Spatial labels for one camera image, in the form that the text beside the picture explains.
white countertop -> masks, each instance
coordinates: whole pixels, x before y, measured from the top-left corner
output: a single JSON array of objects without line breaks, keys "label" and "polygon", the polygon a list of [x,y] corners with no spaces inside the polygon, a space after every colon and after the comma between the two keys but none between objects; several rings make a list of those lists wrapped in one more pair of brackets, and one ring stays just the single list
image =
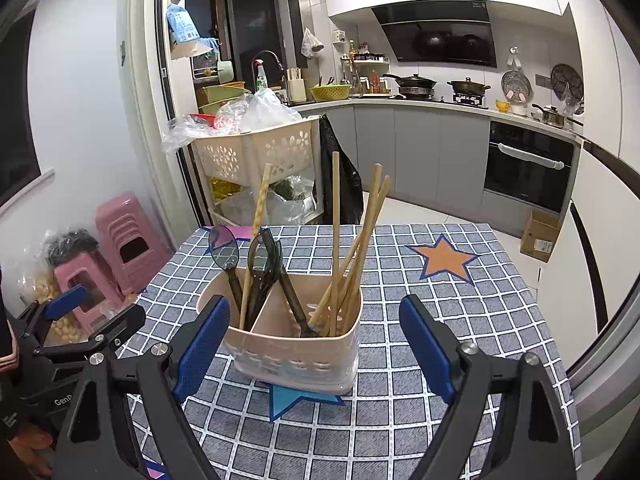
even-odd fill
[{"label": "white countertop", "polygon": [[560,128],[555,128],[553,126],[548,126],[548,124],[540,123],[532,118],[523,117],[520,115],[512,114],[512,113],[503,113],[499,112],[495,109],[487,109],[484,110],[482,108],[474,108],[471,106],[462,106],[462,105],[454,105],[449,103],[441,103],[438,101],[410,101],[410,100],[395,100],[395,99],[382,99],[382,98],[373,98],[373,99],[347,99],[344,101],[328,101],[324,103],[310,103],[305,105],[299,105],[293,107],[295,110],[299,112],[306,112],[310,110],[322,110],[324,108],[335,108],[340,106],[367,106],[367,105],[375,105],[375,106],[413,106],[413,107],[424,107],[424,108],[439,108],[441,110],[450,110],[455,112],[466,112],[470,114],[484,115],[489,118],[500,121],[501,123],[514,124],[515,126],[520,126],[522,128],[527,128],[529,130],[542,132],[544,134],[551,135],[553,137],[558,137],[563,140],[570,140],[575,144],[581,144],[580,135],[575,132],[571,132],[569,130],[561,130]]}]

blue gripper pad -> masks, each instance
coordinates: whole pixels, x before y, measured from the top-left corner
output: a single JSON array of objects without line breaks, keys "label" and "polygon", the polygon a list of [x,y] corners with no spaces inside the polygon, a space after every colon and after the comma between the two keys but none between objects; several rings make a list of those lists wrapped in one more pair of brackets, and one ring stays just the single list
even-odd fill
[{"label": "blue gripper pad", "polygon": [[68,314],[76,306],[83,304],[87,298],[86,288],[82,285],[76,285],[71,290],[66,291],[62,296],[55,300],[49,301],[45,307],[42,316],[44,319],[54,321]]},{"label": "blue gripper pad", "polygon": [[202,384],[220,343],[229,327],[229,302],[222,298],[214,307],[178,364],[178,381],[174,398],[180,404],[196,393]]},{"label": "blue gripper pad", "polygon": [[456,390],[451,383],[449,360],[408,296],[400,302],[398,315],[402,332],[429,388],[447,404],[451,404],[456,397]]}]

cardboard box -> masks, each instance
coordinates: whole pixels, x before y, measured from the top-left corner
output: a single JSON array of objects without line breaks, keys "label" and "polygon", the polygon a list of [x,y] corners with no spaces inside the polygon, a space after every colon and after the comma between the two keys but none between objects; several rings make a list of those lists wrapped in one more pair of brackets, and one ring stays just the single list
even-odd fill
[{"label": "cardboard box", "polygon": [[560,234],[558,222],[558,216],[533,209],[524,226],[520,252],[548,262]]}]

box label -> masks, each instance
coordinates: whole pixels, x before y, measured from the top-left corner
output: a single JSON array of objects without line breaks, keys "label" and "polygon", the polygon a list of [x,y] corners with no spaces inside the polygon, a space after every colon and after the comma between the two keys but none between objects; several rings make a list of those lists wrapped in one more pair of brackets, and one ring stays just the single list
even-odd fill
[{"label": "box label", "polygon": [[540,253],[551,253],[553,248],[554,248],[554,243],[549,242],[548,240],[536,239],[536,241],[533,243],[533,250],[538,251]]}]

black range hood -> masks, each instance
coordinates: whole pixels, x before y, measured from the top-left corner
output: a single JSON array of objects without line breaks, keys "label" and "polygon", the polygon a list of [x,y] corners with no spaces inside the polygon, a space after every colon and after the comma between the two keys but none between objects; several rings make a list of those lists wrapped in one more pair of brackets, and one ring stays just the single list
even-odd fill
[{"label": "black range hood", "polygon": [[497,66],[485,2],[423,0],[372,10],[399,62]]}]

